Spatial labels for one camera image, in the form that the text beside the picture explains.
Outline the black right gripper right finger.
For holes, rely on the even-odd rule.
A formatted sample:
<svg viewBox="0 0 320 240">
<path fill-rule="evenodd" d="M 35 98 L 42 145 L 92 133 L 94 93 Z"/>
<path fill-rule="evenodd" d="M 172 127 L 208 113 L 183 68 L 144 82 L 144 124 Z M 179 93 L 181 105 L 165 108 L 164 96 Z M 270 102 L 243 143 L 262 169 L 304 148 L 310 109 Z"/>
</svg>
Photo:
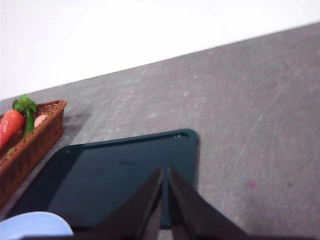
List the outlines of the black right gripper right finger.
<svg viewBox="0 0 320 240">
<path fill-rule="evenodd" d="M 249 240 L 250 236 L 206 202 L 174 167 L 168 168 L 168 201 L 175 240 Z"/>
</svg>

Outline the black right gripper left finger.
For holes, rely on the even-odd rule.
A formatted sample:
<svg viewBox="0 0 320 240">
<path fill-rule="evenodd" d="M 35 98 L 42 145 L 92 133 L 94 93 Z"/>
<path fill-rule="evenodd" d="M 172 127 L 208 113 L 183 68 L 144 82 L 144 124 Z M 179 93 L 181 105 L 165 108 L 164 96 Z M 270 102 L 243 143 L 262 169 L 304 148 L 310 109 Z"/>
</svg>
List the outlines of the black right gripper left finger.
<svg viewBox="0 0 320 240">
<path fill-rule="evenodd" d="M 163 170 L 156 168 L 127 201 L 74 240 L 141 240 L 162 198 Z"/>
</svg>

